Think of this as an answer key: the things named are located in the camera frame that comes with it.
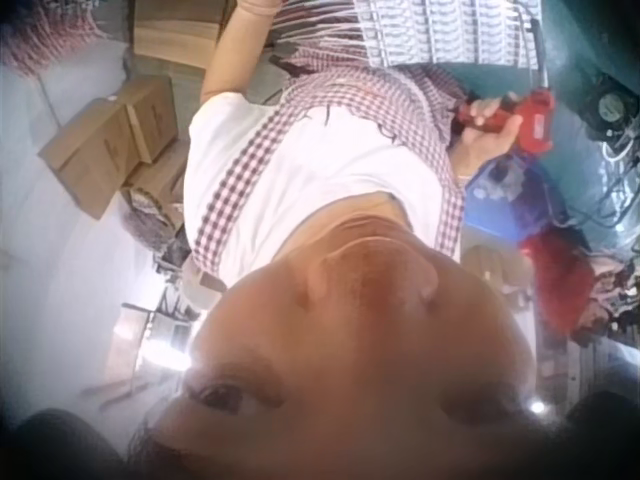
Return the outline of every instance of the red checkered cloth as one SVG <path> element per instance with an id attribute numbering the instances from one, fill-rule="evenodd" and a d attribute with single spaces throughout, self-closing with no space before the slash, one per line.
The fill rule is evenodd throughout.
<path id="1" fill-rule="evenodd" d="M 231 229 L 260 174 L 290 128 L 307 111 L 323 106 L 345 107 L 355 116 L 376 122 L 396 144 L 409 148 L 434 171 L 443 189 L 434 248 L 453 255 L 464 200 L 446 150 L 450 111 L 464 97 L 456 81 L 434 66 L 380 70 L 335 66 L 333 61 L 331 66 L 312 58 L 315 63 L 307 61 L 306 65 L 322 71 L 292 81 L 275 111 L 227 170 L 198 230 L 193 249 L 197 265 L 218 276 Z"/>

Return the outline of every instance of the cardboard box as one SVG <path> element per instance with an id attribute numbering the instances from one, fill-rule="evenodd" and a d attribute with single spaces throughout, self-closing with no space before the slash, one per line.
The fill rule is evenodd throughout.
<path id="1" fill-rule="evenodd" d="M 161 217 L 175 230 L 184 223 L 182 190 L 188 154 L 189 142 L 176 140 L 155 164 L 139 165 L 123 188 L 134 208 Z"/>
<path id="2" fill-rule="evenodd" d="M 122 105 L 95 100 L 40 151 L 76 204 L 100 219 L 140 162 Z"/>
<path id="3" fill-rule="evenodd" d="M 149 75 L 134 78 L 118 92 L 116 102 L 127 107 L 140 158 L 153 163 L 178 136 L 171 79 Z"/>

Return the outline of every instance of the hair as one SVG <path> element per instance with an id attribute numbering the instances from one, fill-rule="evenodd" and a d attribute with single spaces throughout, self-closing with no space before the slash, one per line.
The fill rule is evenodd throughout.
<path id="1" fill-rule="evenodd" d="M 469 480 L 638 478 L 640 410 L 616 394 L 590 395 L 569 412 L 566 420 L 533 437 L 537 444 L 515 468 L 507 466 L 512 459 L 505 459 L 504 466 L 473 472 Z M 200 478 L 189 470 L 180 452 L 153 439 L 146 422 L 130 444 L 128 465 L 144 480 Z"/>
<path id="2" fill-rule="evenodd" d="M 148 480 L 194 480 L 183 455 L 157 442 L 145 420 L 134 434 L 127 451 L 127 465 L 139 478 Z"/>

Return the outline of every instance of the floor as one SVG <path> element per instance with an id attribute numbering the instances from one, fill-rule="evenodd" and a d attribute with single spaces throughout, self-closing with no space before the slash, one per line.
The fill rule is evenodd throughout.
<path id="1" fill-rule="evenodd" d="M 152 399 L 99 415 L 96 405 L 80 399 L 78 393 L 101 377 L 120 304 L 126 301 L 153 308 L 163 281 L 152 272 L 150 254 L 122 230 L 122 201 L 115 198 L 100 222 L 90 220 L 76 209 L 37 152 L 55 134 L 57 122 L 69 120 L 91 99 L 116 91 L 127 69 L 172 77 L 180 135 L 186 137 L 198 107 L 203 74 L 189 67 L 129 57 L 123 42 L 128 38 L 122 27 L 126 19 L 123 2 L 109 0 L 103 5 L 107 11 L 100 12 L 99 24 L 110 34 L 109 39 L 52 67 L 41 83 L 26 81 L 0 67 L 0 377 L 10 423 L 42 408 L 68 408 L 89 419 L 122 449 Z M 577 50 L 603 62 L 601 68 L 627 85 L 640 85 L 633 49 L 621 46 L 615 38 L 593 33 L 599 23 L 593 22 L 591 13 L 576 17 L 571 0 L 544 5 L 552 81 L 560 78 L 562 67 Z M 596 29 L 590 30 L 589 36 L 579 26 L 584 22 Z M 496 75 L 492 69 L 459 68 L 457 73 L 485 95 L 506 90 L 524 93 L 527 88 L 522 72 L 500 71 Z M 262 103 L 281 83 L 279 71 L 261 62 L 250 99 Z M 556 149 L 543 163 L 558 179 L 563 193 L 579 202 L 590 195 L 583 185 L 594 184 L 599 178 L 601 159 L 586 139 L 576 134 L 580 122 L 575 115 L 560 109 L 556 125 Z M 634 221 L 640 223 L 637 217 L 630 219 Z M 619 243 L 611 232 L 593 230 L 587 234 L 595 245 Z"/>

